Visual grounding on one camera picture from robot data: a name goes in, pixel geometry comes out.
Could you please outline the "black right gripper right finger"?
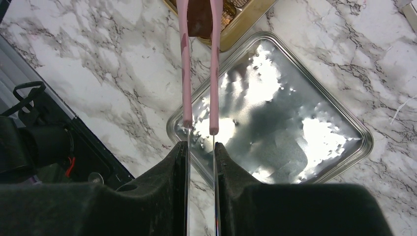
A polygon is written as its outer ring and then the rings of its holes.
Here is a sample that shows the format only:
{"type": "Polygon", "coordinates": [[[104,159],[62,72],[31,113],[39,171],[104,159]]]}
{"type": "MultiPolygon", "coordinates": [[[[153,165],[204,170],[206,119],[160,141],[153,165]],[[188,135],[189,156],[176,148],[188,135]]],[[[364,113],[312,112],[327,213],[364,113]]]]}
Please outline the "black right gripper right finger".
{"type": "Polygon", "coordinates": [[[214,146],[218,236],[390,236],[375,198],[356,184],[264,184],[214,146]]]}

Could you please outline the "pink silicone tongs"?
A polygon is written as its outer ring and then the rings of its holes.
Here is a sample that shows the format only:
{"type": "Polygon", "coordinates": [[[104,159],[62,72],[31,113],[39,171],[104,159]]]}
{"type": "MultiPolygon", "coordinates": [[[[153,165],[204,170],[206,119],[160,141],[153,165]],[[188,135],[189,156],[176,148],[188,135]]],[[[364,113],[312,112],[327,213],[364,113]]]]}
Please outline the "pink silicone tongs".
{"type": "MultiPolygon", "coordinates": [[[[191,144],[190,134],[193,125],[192,100],[191,100],[191,62],[189,51],[189,33],[187,22],[187,10],[189,1],[178,0],[177,10],[179,18],[179,32],[181,36],[181,63],[182,63],[182,108],[183,108],[183,127],[187,128],[187,155],[186,155],[186,177],[185,177],[185,235],[190,235],[190,197],[189,188],[191,183],[191,144]]],[[[215,149],[215,135],[219,132],[219,46],[220,46],[220,29],[223,12],[222,0],[211,0],[210,9],[212,15],[212,33],[211,33],[211,63],[210,63],[210,110],[209,110],[209,133],[212,135],[212,146],[215,149]]]]}

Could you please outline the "gold chocolate box tray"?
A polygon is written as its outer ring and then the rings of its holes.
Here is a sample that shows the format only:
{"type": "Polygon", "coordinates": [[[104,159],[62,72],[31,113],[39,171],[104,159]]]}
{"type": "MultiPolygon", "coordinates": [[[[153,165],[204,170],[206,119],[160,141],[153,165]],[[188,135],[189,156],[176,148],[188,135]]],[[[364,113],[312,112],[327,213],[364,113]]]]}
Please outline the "gold chocolate box tray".
{"type": "MultiPolygon", "coordinates": [[[[164,2],[178,16],[177,0],[164,2]]],[[[275,3],[274,0],[223,0],[219,50],[231,49],[275,3]]],[[[207,46],[211,45],[211,37],[196,38],[207,46]]]]}

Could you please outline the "small white card box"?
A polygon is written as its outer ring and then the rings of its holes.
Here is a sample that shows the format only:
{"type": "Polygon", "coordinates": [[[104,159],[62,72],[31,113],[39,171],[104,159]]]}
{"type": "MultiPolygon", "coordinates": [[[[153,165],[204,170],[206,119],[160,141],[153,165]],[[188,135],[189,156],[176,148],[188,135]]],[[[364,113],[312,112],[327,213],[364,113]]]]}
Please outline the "small white card box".
{"type": "Polygon", "coordinates": [[[404,14],[409,25],[413,31],[417,32],[417,0],[412,0],[410,3],[406,4],[402,8],[402,13],[404,14]]]}

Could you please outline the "silver tin lid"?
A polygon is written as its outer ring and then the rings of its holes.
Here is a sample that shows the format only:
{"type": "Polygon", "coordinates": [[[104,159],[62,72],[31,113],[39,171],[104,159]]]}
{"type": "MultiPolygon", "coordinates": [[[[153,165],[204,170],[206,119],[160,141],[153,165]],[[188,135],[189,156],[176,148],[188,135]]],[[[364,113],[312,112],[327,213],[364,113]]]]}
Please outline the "silver tin lid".
{"type": "Polygon", "coordinates": [[[267,184],[327,182],[369,155],[370,131],[273,33],[257,32],[221,65],[219,133],[209,134],[209,81],[192,95],[193,129],[182,110],[168,119],[172,142],[191,141],[191,161],[213,184],[213,142],[267,184]]]}

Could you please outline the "black table base rail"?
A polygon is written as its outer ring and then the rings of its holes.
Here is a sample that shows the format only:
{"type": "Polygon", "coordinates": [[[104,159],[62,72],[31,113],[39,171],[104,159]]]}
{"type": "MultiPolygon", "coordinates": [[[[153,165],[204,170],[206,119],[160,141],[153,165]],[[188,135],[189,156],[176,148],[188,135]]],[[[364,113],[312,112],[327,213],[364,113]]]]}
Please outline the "black table base rail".
{"type": "Polygon", "coordinates": [[[6,41],[0,40],[0,181],[92,182],[133,175],[6,41]]]}

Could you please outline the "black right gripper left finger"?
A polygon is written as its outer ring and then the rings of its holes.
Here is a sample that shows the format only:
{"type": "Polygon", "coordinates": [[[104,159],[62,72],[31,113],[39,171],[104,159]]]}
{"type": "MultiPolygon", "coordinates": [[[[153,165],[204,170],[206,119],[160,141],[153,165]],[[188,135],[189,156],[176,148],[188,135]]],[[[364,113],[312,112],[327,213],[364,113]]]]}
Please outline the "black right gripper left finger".
{"type": "Polygon", "coordinates": [[[117,190],[102,184],[3,185],[3,236],[184,236],[188,144],[117,190]]]}

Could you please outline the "brown chocolate apart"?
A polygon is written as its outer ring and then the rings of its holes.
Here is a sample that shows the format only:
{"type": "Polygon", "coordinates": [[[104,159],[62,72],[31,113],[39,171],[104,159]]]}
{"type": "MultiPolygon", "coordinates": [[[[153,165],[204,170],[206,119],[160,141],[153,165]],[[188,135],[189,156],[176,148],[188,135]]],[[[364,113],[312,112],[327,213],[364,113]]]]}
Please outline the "brown chocolate apart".
{"type": "Polygon", "coordinates": [[[187,9],[188,34],[191,37],[209,39],[212,33],[210,0],[189,0],[187,9]]]}

